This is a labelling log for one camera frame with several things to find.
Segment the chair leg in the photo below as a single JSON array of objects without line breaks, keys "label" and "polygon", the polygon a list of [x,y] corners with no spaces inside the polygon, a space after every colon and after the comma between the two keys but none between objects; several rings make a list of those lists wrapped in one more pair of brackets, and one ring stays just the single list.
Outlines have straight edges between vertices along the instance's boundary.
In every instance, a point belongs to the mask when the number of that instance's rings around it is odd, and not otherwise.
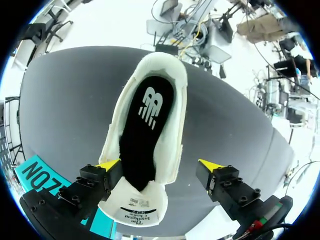
[{"label": "chair leg", "polygon": [[52,33],[53,36],[57,37],[60,41],[60,43],[63,41],[62,37],[60,37],[59,35],[57,35],[55,32]]}]

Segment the office chair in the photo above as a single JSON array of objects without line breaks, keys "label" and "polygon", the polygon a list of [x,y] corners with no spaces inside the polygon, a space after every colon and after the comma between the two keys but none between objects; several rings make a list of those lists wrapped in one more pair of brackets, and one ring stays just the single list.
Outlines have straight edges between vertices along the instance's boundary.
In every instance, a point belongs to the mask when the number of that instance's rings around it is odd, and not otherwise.
[{"label": "office chair", "polygon": [[28,24],[20,40],[31,40],[38,47],[46,39],[46,24]]},{"label": "office chair", "polygon": [[49,53],[48,52],[48,46],[49,46],[49,43],[50,41],[52,40],[53,37],[57,37],[60,41],[60,43],[63,41],[63,39],[57,35],[57,31],[59,31],[63,26],[67,25],[67,24],[70,24],[72,25],[74,22],[69,20],[69,21],[66,21],[64,23],[62,23],[61,21],[58,20],[58,17],[59,17],[59,13],[58,14],[54,14],[52,9],[56,7],[54,5],[52,5],[49,9],[48,9],[48,12],[47,14],[49,14],[52,18],[51,21],[49,21],[47,24],[46,24],[46,31],[45,31],[45,35],[46,35],[46,40],[45,42],[47,43],[46,44],[46,47],[45,47],[45,50],[44,52],[47,54]]}]

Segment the gray curved surface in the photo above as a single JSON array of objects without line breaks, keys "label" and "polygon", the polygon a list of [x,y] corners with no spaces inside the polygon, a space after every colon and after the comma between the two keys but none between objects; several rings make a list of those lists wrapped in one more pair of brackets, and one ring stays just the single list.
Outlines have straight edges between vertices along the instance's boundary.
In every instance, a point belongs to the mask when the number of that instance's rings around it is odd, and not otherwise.
[{"label": "gray curved surface", "polygon": [[[148,51],[88,46],[33,60],[20,95],[20,131],[26,158],[37,154],[73,182],[97,164],[123,86]],[[117,230],[140,236],[181,236],[216,205],[196,178],[199,158],[233,165],[247,184],[272,195],[293,151],[264,114],[238,91],[185,63],[188,102],[183,153],[175,183],[166,186],[168,209],[158,226]]]}]

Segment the white sneaker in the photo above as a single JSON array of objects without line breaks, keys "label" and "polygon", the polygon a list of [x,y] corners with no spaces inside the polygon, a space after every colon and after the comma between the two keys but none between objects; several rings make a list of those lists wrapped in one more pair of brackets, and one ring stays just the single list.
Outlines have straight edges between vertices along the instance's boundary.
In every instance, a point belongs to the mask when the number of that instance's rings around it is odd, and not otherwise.
[{"label": "white sneaker", "polygon": [[121,159],[123,176],[99,208],[133,227],[158,225],[178,174],[187,106],[187,72],[176,57],[146,55],[122,90],[99,164]]}]

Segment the metal frame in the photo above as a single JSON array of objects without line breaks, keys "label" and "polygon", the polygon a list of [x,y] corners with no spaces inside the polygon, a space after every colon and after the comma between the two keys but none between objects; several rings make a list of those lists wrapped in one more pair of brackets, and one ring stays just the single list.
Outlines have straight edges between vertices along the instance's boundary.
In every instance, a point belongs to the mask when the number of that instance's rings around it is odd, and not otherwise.
[{"label": "metal frame", "polygon": [[[17,160],[17,156],[18,156],[18,153],[22,153],[23,155],[23,159],[24,161],[26,161],[26,156],[25,156],[25,153],[23,151],[23,146],[22,146],[22,142],[21,142],[21,133],[20,133],[20,123],[19,121],[17,121],[17,124],[18,124],[18,128],[19,128],[19,138],[20,138],[20,144],[16,145],[16,146],[13,146],[13,143],[12,143],[12,136],[11,136],[11,130],[10,130],[10,102],[12,101],[19,101],[19,106],[20,106],[20,97],[18,96],[12,96],[12,97],[6,97],[5,98],[5,101],[4,101],[4,104],[3,104],[3,124],[4,124],[4,134],[5,134],[5,144],[7,146],[7,149],[9,151],[9,156],[10,156],[10,161],[11,161],[11,166],[12,167],[16,167],[16,160]],[[7,123],[7,118],[6,118],[6,106],[8,104],[8,123]]]}]

